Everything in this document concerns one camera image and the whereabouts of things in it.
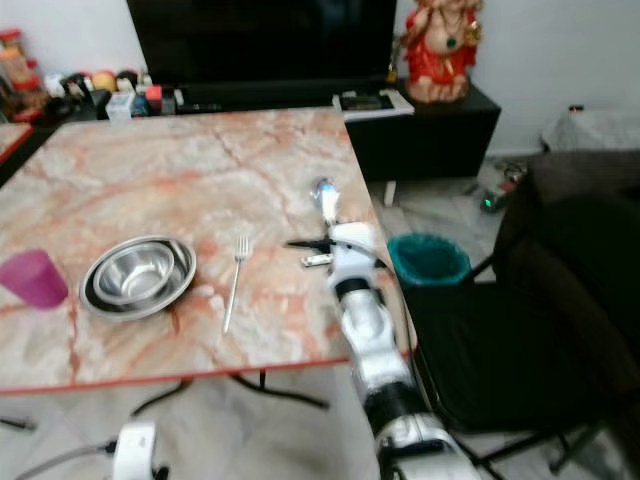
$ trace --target red statue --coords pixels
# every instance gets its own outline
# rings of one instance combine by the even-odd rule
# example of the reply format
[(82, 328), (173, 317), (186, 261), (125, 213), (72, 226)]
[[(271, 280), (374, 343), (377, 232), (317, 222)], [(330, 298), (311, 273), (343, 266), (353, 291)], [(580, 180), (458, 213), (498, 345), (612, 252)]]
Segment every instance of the red statue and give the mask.
[(482, 27), (482, 0), (418, 0), (403, 38), (409, 62), (409, 94), (421, 102), (452, 102), (469, 89)]

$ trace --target metal bowl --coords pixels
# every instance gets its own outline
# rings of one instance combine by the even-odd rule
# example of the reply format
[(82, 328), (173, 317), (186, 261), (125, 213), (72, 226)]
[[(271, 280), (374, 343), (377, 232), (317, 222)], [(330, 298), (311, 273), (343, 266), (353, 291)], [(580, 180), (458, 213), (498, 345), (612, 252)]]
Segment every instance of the metal bowl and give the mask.
[[(134, 304), (114, 305), (103, 301), (93, 289), (93, 279), (100, 265), (118, 250), (148, 242), (160, 243), (173, 254), (174, 268), (166, 285), (153, 297)], [(89, 268), (80, 286), (80, 300), (90, 312), (112, 322), (140, 320), (163, 310), (180, 298), (193, 281), (195, 273), (196, 252), (189, 245), (165, 236), (134, 238), (109, 250)]]
[(93, 289), (112, 305), (135, 304), (158, 293), (174, 266), (171, 249), (158, 242), (131, 245), (104, 260), (93, 277)]

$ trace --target black tv screen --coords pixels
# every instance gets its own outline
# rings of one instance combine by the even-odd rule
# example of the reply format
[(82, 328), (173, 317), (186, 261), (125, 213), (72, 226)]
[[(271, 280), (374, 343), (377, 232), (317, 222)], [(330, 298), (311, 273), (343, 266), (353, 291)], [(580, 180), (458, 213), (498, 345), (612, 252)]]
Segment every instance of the black tv screen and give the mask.
[(396, 0), (128, 0), (155, 83), (379, 78)]

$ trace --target teal trash bin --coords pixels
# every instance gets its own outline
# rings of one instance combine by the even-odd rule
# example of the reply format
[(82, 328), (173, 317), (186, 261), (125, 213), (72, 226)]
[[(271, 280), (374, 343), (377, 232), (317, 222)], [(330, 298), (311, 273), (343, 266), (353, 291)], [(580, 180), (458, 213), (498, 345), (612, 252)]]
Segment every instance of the teal trash bin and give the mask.
[(455, 285), (471, 271), (469, 255), (455, 243), (436, 235), (400, 235), (389, 240), (388, 247), (404, 286)]

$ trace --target plastic cup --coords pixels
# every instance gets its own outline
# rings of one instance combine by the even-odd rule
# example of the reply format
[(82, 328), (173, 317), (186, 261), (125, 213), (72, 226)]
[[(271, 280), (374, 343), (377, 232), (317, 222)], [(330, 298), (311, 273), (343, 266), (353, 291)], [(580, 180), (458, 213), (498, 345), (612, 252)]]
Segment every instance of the plastic cup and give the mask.
[(35, 308), (53, 308), (69, 290), (44, 250), (28, 250), (0, 265), (0, 284)]

